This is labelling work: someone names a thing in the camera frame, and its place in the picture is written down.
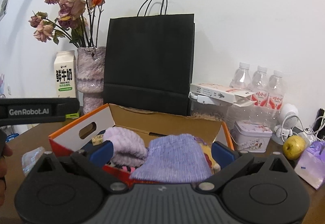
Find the person's left hand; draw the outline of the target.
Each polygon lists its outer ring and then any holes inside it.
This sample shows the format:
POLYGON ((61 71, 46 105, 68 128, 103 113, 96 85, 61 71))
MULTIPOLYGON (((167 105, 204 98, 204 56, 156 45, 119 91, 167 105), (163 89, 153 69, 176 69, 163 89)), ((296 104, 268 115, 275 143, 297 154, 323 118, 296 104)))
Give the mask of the person's left hand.
POLYGON ((5 200, 5 191, 6 191, 6 182, 5 176, 7 174, 7 163, 5 157, 10 157, 13 154, 12 149, 6 143, 7 135, 1 130, 1 164, 0 164, 0 206, 4 204, 5 200))

